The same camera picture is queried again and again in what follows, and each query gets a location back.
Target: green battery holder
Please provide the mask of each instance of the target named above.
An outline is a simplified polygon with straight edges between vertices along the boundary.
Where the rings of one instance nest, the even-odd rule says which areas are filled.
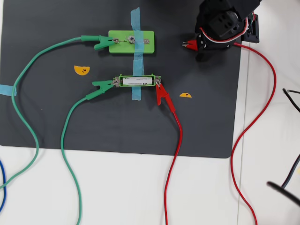
[[[145,84],[145,85],[125,85],[123,82],[123,79],[125,78],[141,78],[141,77],[151,77],[152,78],[152,83],[151,84]],[[130,75],[120,75],[117,76],[113,79],[114,83],[115,83],[115,87],[121,87],[121,88],[125,88],[125,87],[153,87],[155,86],[155,80],[159,79],[159,81],[161,81],[161,76],[155,76],[154,74],[151,75],[144,75],[144,76],[130,76]]]
[[[153,31],[143,31],[144,33],[144,54],[154,53],[154,32]],[[120,42],[116,45],[108,46],[110,53],[135,53],[135,44],[131,44],[128,39],[130,36],[134,36],[135,32],[133,30],[110,30],[108,32],[108,37],[112,39],[118,39]]]

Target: painter's tape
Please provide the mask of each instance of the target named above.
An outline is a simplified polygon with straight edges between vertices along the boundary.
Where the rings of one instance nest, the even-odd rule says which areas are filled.
[[[11,96],[13,93],[13,86],[0,84],[0,95]]]
[[[135,33],[135,59],[133,60],[133,76],[144,75],[144,59],[143,52],[144,45],[144,32],[141,31],[140,8],[131,11],[131,26]],[[141,87],[132,87],[132,100],[140,101]]]

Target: yellow sticker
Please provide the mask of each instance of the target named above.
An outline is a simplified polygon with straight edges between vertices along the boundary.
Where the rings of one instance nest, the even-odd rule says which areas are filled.
[[[74,66],[75,72],[80,76],[85,76],[89,73],[90,67],[78,67]]]
[[[181,95],[179,95],[180,97],[184,97],[184,98],[191,98],[192,96],[188,93],[182,93]]]

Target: red wire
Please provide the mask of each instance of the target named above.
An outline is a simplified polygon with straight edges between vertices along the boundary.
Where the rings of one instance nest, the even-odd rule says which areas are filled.
[[[257,225],[257,219],[256,219],[256,215],[254,213],[254,210],[253,208],[251,207],[251,205],[247,202],[247,200],[245,199],[245,197],[243,196],[243,194],[241,193],[237,183],[236,183],[236,180],[235,180],[235,177],[234,177],[234,172],[233,172],[233,155],[234,155],[234,152],[235,152],[235,149],[236,149],[236,146],[238,145],[240,139],[242,138],[242,136],[253,126],[253,124],[255,124],[255,122],[261,117],[261,115],[266,111],[266,109],[268,108],[271,100],[273,99],[274,97],[274,94],[275,94],[275,90],[276,90],[276,82],[277,82],[277,79],[276,79],[276,72],[275,72],[275,69],[274,67],[272,66],[272,64],[270,63],[270,61],[264,56],[262,55],[261,53],[259,53],[257,50],[251,48],[251,47],[248,47],[248,46],[245,46],[245,45],[240,45],[238,43],[234,43],[234,45],[236,46],[239,46],[239,47],[242,47],[242,48],[247,48],[253,52],[255,52],[256,54],[258,54],[260,57],[262,57],[264,60],[266,60],[266,62],[270,65],[272,71],[273,71],[273,74],[274,74],[274,86],[273,86],[273,91],[272,91],[272,94],[266,104],[266,106],[263,108],[263,110],[258,114],[258,116],[250,123],[250,125],[240,134],[239,138],[237,139],[236,143],[234,144],[234,147],[232,149],[232,153],[231,153],[231,157],[230,157],[230,168],[231,168],[231,175],[232,175],[232,180],[234,182],[234,185],[235,185],[235,188],[236,190],[238,191],[238,193],[240,194],[241,198],[244,200],[244,202],[247,204],[247,206],[250,208],[252,214],[253,214],[253,217],[254,217],[254,221],[255,221],[255,225]]]
[[[181,142],[182,142],[182,126],[180,124],[180,121],[177,117],[177,114],[176,112],[173,112],[174,114],[174,117],[176,119],[176,122],[178,124],[178,127],[179,127],[179,132],[180,132],[180,136],[179,136],[179,141],[178,141],[178,145],[177,145],[177,150],[175,152],[175,156],[174,156],[174,159],[173,159],[173,162],[172,162],[172,165],[170,167],[170,170],[169,170],[169,174],[168,174],[168,178],[167,178],[167,181],[165,183],[165,196],[164,196],[164,204],[165,204],[165,225],[168,225],[168,213],[167,213],[167,189],[168,189],[168,184],[169,184],[169,180],[170,180],[170,176],[171,176],[171,173],[172,173],[172,169],[173,169],[173,166],[175,164],[175,161],[176,161],[176,158],[178,156],[178,153],[179,153],[179,150],[180,150],[180,147],[181,147]]]
[[[231,168],[231,175],[232,175],[232,180],[234,182],[234,186],[235,188],[237,189],[238,193],[240,194],[241,198],[244,200],[244,202],[247,204],[247,206],[250,208],[252,214],[253,214],[253,217],[254,217],[254,221],[255,221],[255,225],[258,225],[257,223],[257,218],[256,218],[256,215],[255,215],[255,212],[253,210],[253,208],[251,207],[251,205],[247,202],[247,200],[245,199],[245,197],[243,196],[243,194],[241,193],[237,183],[236,183],[236,180],[235,180],[235,176],[234,176],[234,172],[233,172],[233,155],[234,155],[234,152],[236,150],[236,147],[239,143],[239,141],[241,140],[241,138],[243,137],[243,135],[253,126],[253,124],[255,124],[255,122],[261,117],[261,115],[266,111],[266,109],[268,108],[268,106],[270,105],[273,97],[274,97],[274,94],[275,94],[275,90],[276,90],[276,83],[277,83],[277,79],[276,79],[276,72],[275,72],[275,69],[274,67],[272,66],[272,64],[270,63],[270,61],[264,56],[262,55],[261,53],[259,53],[257,50],[251,48],[251,47],[248,47],[248,46],[245,46],[245,45],[240,45],[238,43],[234,43],[234,45],[236,46],[239,46],[239,47],[242,47],[242,48],[247,48],[253,52],[255,52],[256,54],[258,54],[259,56],[261,56],[271,67],[272,71],[273,71],[273,74],[274,74],[274,86],[273,86],[273,91],[272,91],[272,94],[266,104],[266,106],[263,108],[263,110],[258,114],[258,116],[251,122],[251,124],[240,134],[240,136],[238,137],[236,143],[234,144],[234,147],[232,149],[232,153],[231,153],[231,158],[230,158],[230,168]],[[177,146],[177,150],[175,152],[175,156],[174,156],[174,159],[173,159],[173,162],[172,162],[172,165],[170,167],[170,170],[169,170],[169,173],[168,173],[168,177],[167,177],[167,181],[165,183],[165,195],[164,195],[164,204],[165,204],[165,225],[168,225],[168,213],[167,213],[167,189],[168,189],[168,184],[169,184],[169,180],[170,180],[170,176],[171,176],[171,173],[172,173],[172,169],[174,167],[174,164],[175,164],[175,161],[176,161],[176,158],[178,156],[178,153],[179,153],[179,150],[180,150],[180,147],[181,147],[181,142],[182,142],[182,126],[180,124],[180,121],[177,117],[177,114],[176,112],[173,112],[174,114],[174,117],[176,119],[176,122],[178,124],[178,127],[179,127],[179,131],[180,131],[180,137],[179,137],[179,142],[178,142],[178,146]]]
[[[237,39],[238,37],[242,36],[243,34],[245,34],[246,31],[247,31],[247,29],[248,29],[248,18],[246,18],[246,20],[245,20],[245,27],[244,27],[244,30],[243,30],[241,33],[235,35],[234,37],[232,37],[232,38],[230,38],[230,39],[222,40],[222,41],[217,41],[217,40],[214,40],[213,38],[211,38],[211,37],[204,31],[204,29],[203,29],[202,27],[200,27],[200,30],[202,31],[202,33],[204,34],[204,36],[205,36],[208,40],[210,40],[210,41],[212,41],[212,42],[215,42],[215,43],[228,43],[228,42],[231,42],[231,41]]]

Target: wire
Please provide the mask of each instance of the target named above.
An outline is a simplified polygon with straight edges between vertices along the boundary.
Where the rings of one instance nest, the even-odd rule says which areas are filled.
[[[251,21],[249,27],[253,24],[253,22],[254,22],[254,20],[255,20],[255,17],[256,17],[255,14],[254,14],[254,12],[252,12],[251,15],[252,15],[252,21]]]
[[[26,125],[26,127],[28,128],[28,130],[30,131],[31,135],[33,136],[34,138],[34,141],[36,143],[36,154],[34,155],[33,159],[31,160],[31,162],[24,168],[22,169],[20,172],[17,172],[15,175],[13,175],[8,181],[6,181],[3,185],[0,186],[0,189],[5,187],[7,184],[9,184],[14,178],[16,178],[17,176],[19,176],[20,174],[22,174],[23,172],[25,172],[29,167],[31,167],[31,165],[34,163],[34,161],[37,159],[38,157],[38,151],[39,151],[39,143],[38,143],[38,137],[37,135],[34,133],[33,129],[31,128],[31,126],[28,124],[28,122],[26,121],[26,119],[22,116],[22,114],[20,113],[16,103],[15,103],[15,89],[19,83],[19,81],[22,79],[22,77],[24,76],[24,74],[26,73],[26,71],[29,69],[29,67],[34,63],[34,61],[40,57],[42,54],[54,49],[54,48],[57,48],[57,47],[60,47],[60,46],[63,46],[63,45],[67,45],[67,44],[70,44],[74,41],[79,41],[81,40],[81,37],[76,37],[76,38],[73,38],[73,39],[70,39],[70,40],[67,40],[67,41],[64,41],[64,42],[61,42],[61,43],[58,43],[58,44],[55,44],[55,45],[52,45],[42,51],[40,51],[38,54],[36,54],[32,60],[27,64],[27,66],[25,67],[25,69],[20,73],[20,75],[18,76],[18,78],[16,79],[15,83],[14,83],[14,86],[13,86],[13,91],[12,91],[12,95],[11,95],[11,100],[13,102],[13,106],[14,106],[14,109],[16,111],[16,113],[18,114],[18,116],[20,117],[20,119],[22,120],[22,122]]]
[[[295,172],[295,170],[297,169],[297,165],[299,164],[300,162],[300,155],[297,157],[296,161],[294,162],[294,165],[292,165],[292,168],[289,172],[289,175],[287,175],[287,178],[286,180],[284,181],[284,183],[281,185],[282,188],[285,188],[286,185],[290,182],[291,178],[292,178],[292,175],[293,173]]]
[[[5,183],[6,182],[5,171],[4,171],[4,166],[1,162],[1,160],[0,160],[0,167],[1,167],[1,171],[2,171],[3,183]],[[6,201],[6,187],[3,188],[3,194],[4,194],[4,196],[3,196],[2,204],[0,206],[0,212],[2,211],[5,201]]]
[[[294,196],[290,192],[286,191],[283,187],[280,187],[279,185],[277,185],[277,184],[275,184],[275,183],[273,183],[271,181],[268,181],[267,185],[270,186],[271,188],[273,188],[274,190],[280,192],[285,197],[289,198],[291,201],[293,201],[298,206],[300,206],[300,200],[299,200],[299,198],[297,198],[296,196]]]
[[[290,102],[292,103],[292,105],[298,110],[298,112],[300,112],[300,108],[297,106],[297,104],[293,101],[292,97],[289,95],[289,92],[293,92],[293,93],[297,93],[297,94],[300,94],[299,91],[295,91],[295,90],[286,90],[286,89],[282,89],[283,92],[285,93],[285,95],[288,97],[288,99],[290,100]],[[294,165],[292,166],[287,178],[285,179],[284,183],[281,185],[282,188],[285,188],[286,185],[290,182],[292,176],[293,176],[293,173],[295,172],[296,168],[297,168],[297,165],[299,164],[300,162],[300,155],[297,157]]]
[[[171,176],[171,173],[172,173],[172,169],[174,167],[174,164],[175,164],[175,161],[176,161],[176,158],[178,156],[178,153],[179,153],[179,150],[180,150],[180,147],[181,147],[181,143],[182,143],[182,126],[180,124],[180,121],[178,119],[178,116],[176,114],[176,112],[173,112],[174,114],[174,117],[176,119],[176,122],[178,124],[178,127],[179,127],[179,132],[180,132],[180,136],[179,136],[179,141],[178,141],[178,145],[177,145],[177,150],[175,152],[175,156],[174,156],[174,159],[173,159],[173,162],[171,164],[171,167],[170,167],[170,170],[169,170],[169,173],[168,173],[168,177],[167,177],[167,181],[165,183],[165,194],[164,194],[164,205],[165,205],[165,225],[168,225],[168,213],[167,213],[167,189],[168,189],[168,184],[169,184],[169,180],[170,180],[170,176]]]
[[[232,37],[232,38],[230,38],[230,39],[227,39],[227,40],[222,40],[222,41],[214,40],[213,38],[211,38],[210,36],[208,36],[208,34],[205,33],[205,31],[203,30],[202,27],[200,27],[200,30],[202,31],[202,33],[204,34],[204,36],[205,36],[209,41],[211,41],[211,42],[214,42],[214,43],[229,43],[229,42],[231,42],[231,41],[233,41],[233,40],[239,38],[240,36],[244,35],[244,34],[247,32],[247,30],[248,30],[248,25],[249,25],[249,24],[248,24],[248,18],[246,17],[246,20],[245,20],[245,28],[244,28],[244,30],[243,30],[241,33],[237,34],[236,36],[234,36],[234,37]]]
[[[297,106],[297,104],[293,101],[292,97],[289,95],[289,92],[293,92],[293,93],[297,93],[297,94],[300,94],[300,92],[294,91],[294,90],[286,90],[284,88],[282,90],[285,93],[285,95],[287,96],[287,98],[290,100],[292,105],[298,110],[298,112],[300,112],[300,108]]]
[[[62,133],[61,133],[61,138],[60,138],[60,148],[61,148],[61,153],[62,153],[62,156],[63,156],[63,158],[64,158],[64,161],[65,161],[65,163],[66,163],[66,165],[67,165],[69,171],[70,171],[71,174],[72,174],[72,177],[73,177],[73,179],[74,179],[74,181],[75,181],[75,184],[76,184],[76,187],[77,187],[77,192],[78,192],[79,215],[78,215],[77,225],[80,224],[81,215],[82,215],[82,198],[81,198],[81,191],[80,191],[80,187],[79,187],[79,183],[78,183],[78,181],[77,181],[77,178],[76,178],[76,176],[75,176],[75,174],[74,174],[74,172],[73,172],[73,170],[72,170],[72,168],[71,168],[71,166],[70,166],[70,164],[69,164],[69,162],[68,162],[68,160],[67,160],[66,154],[65,154],[65,150],[64,150],[64,137],[65,137],[66,129],[67,129],[67,126],[68,126],[70,117],[71,117],[71,115],[72,115],[72,112],[74,111],[74,109],[75,109],[80,103],[84,102],[85,100],[87,100],[86,97],[83,98],[83,99],[81,99],[81,100],[79,100],[78,102],[76,102],[76,103],[73,105],[73,107],[70,109],[70,111],[69,111],[69,113],[68,113],[68,115],[67,115],[67,118],[66,118],[65,126],[64,126],[64,128],[63,128],[63,130],[62,130]]]
[[[295,90],[287,90],[287,92],[292,92],[292,93],[300,94],[299,91],[295,91]]]
[[[245,46],[245,45],[241,45],[241,44],[238,44],[238,43],[234,43],[235,46],[238,46],[238,47],[242,47],[242,48],[246,48],[246,49],[249,49],[253,52],[255,52],[256,54],[258,54],[259,56],[261,56],[268,64],[269,66],[271,67],[272,71],[273,71],[273,74],[274,74],[274,85],[273,85],[273,91],[272,91],[272,94],[266,104],[266,106],[263,108],[263,110],[258,114],[258,116],[250,123],[250,125],[240,134],[240,136],[238,137],[237,141],[235,142],[234,146],[233,146],[233,149],[232,149],[232,153],[231,153],[231,157],[230,157],[230,168],[231,168],[231,175],[232,175],[232,180],[234,182],[234,186],[236,188],[236,190],[238,191],[239,195],[241,196],[241,198],[244,200],[244,202],[247,204],[247,206],[250,208],[252,214],[253,214],[253,218],[254,218],[254,221],[255,221],[255,225],[257,225],[257,218],[256,218],[256,215],[255,215],[255,212],[253,210],[253,208],[251,207],[251,205],[247,202],[247,200],[245,199],[245,197],[243,196],[243,194],[241,193],[237,183],[236,183],[236,180],[235,180],[235,176],[234,176],[234,171],[233,171],[233,155],[234,155],[234,152],[236,150],[236,147],[239,143],[239,141],[241,140],[241,138],[244,136],[244,134],[253,126],[253,124],[255,124],[255,122],[261,117],[261,115],[266,111],[266,109],[268,108],[268,106],[270,105],[273,97],[274,97],[274,94],[275,94],[275,90],[276,90],[276,83],[277,83],[277,78],[276,78],[276,72],[275,72],[275,69],[273,67],[273,65],[270,63],[270,61],[264,56],[262,55],[261,53],[259,53],[257,50],[251,48],[251,47],[248,47],[248,46]]]

